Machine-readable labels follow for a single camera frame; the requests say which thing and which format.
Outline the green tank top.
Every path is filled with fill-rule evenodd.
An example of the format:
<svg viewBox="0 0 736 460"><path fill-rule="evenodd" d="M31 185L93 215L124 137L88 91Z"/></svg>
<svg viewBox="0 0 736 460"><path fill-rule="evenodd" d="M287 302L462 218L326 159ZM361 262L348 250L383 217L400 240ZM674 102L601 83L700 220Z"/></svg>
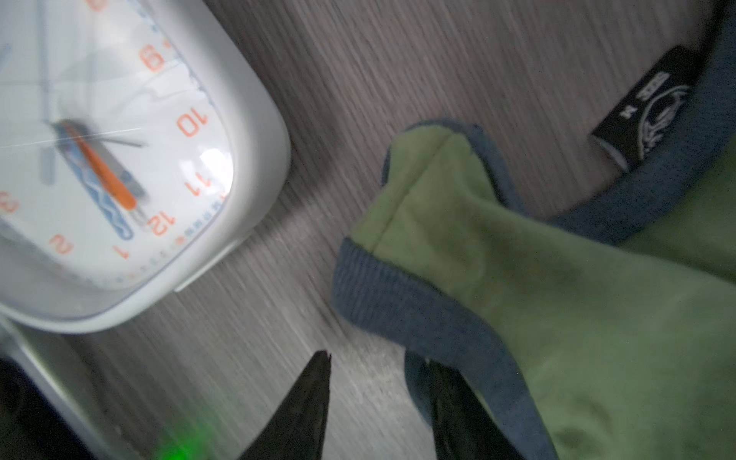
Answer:
<svg viewBox="0 0 736 460"><path fill-rule="evenodd" d="M676 109L671 130L548 220L526 216L478 126L424 122L392 143L333 307L406 349L430 425L434 361L521 459L734 458L734 3L684 97L642 91Z"/></svg>

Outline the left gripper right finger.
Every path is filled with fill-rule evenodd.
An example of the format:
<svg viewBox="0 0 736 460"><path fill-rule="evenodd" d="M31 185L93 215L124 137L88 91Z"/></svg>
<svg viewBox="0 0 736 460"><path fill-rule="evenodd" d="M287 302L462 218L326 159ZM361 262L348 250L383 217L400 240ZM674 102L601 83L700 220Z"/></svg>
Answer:
<svg viewBox="0 0 736 460"><path fill-rule="evenodd" d="M458 371L431 362L429 400L439 459L522 458Z"/></svg>

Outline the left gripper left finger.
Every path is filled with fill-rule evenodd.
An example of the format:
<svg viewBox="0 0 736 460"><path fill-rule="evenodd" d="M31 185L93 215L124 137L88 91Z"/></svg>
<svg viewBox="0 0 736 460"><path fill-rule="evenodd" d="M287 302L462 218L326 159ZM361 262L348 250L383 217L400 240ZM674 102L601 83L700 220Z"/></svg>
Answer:
<svg viewBox="0 0 736 460"><path fill-rule="evenodd" d="M241 459L320 459L329 416L332 356L315 352Z"/></svg>

